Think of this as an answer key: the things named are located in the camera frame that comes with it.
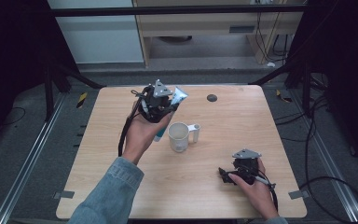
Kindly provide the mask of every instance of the denim sleeve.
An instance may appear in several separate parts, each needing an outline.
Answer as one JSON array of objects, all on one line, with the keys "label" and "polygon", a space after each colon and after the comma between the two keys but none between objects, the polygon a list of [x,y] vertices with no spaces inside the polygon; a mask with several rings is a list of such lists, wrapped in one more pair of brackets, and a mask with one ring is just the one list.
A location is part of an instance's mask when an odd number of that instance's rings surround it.
[{"label": "denim sleeve", "polygon": [[136,165],[118,157],[68,223],[127,223],[143,177]]},{"label": "denim sleeve", "polygon": [[287,224],[287,220],[284,217],[270,218],[265,224]]}]

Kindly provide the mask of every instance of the denim jacket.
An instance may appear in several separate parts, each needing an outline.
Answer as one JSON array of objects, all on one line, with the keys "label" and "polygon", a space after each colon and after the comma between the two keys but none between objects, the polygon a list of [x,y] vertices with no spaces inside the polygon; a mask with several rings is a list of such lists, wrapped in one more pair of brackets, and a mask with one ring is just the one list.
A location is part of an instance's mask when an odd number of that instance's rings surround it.
[{"label": "denim jacket", "polygon": [[[143,177],[144,173],[136,165],[122,157],[116,158],[68,223],[127,223],[133,198]],[[266,223],[287,222],[283,217],[276,217]]]}]

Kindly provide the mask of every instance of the person's right hand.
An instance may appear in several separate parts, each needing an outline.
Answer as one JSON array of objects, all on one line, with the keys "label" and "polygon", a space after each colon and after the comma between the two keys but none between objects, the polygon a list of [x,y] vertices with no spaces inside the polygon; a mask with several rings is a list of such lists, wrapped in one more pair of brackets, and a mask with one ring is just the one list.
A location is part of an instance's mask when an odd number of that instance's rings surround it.
[{"label": "person's right hand", "polygon": [[[258,169],[266,173],[266,168],[260,159],[257,159]],[[274,202],[271,198],[271,193],[267,185],[260,181],[255,181],[253,185],[249,185],[242,178],[237,175],[229,174],[229,177],[243,190],[248,197],[252,206],[260,213],[260,215],[268,220],[273,217],[278,217],[278,211],[275,208]]]}]

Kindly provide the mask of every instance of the person's left hand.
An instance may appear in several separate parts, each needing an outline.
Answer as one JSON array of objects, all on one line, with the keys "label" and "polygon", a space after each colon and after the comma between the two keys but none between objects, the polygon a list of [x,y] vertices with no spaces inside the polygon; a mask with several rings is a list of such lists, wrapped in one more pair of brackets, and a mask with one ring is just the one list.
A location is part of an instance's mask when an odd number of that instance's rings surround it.
[{"label": "person's left hand", "polygon": [[159,130],[170,123],[172,112],[161,119],[159,123],[150,123],[142,115],[136,116],[126,135],[126,146],[122,157],[135,165],[144,152],[150,147]]}]

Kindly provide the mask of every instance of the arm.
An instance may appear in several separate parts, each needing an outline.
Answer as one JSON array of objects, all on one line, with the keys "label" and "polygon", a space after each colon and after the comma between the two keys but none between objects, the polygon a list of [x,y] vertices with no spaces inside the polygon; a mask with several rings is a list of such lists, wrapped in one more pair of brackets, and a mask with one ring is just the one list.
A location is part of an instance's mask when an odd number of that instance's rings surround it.
[{"label": "arm", "polygon": [[156,133],[166,127],[170,119],[171,114],[160,123],[150,123],[142,116],[133,119],[122,157],[116,158],[68,223],[127,223],[136,190],[144,176],[136,165]]},{"label": "arm", "polygon": [[[259,170],[265,174],[266,168],[263,162],[260,159],[257,161]],[[255,210],[266,220],[266,223],[287,223],[283,217],[279,216],[272,201],[269,188],[265,184],[255,181],[253,185],[249,185],[237,175],[229,174],[229,177],[240,186]]]}]

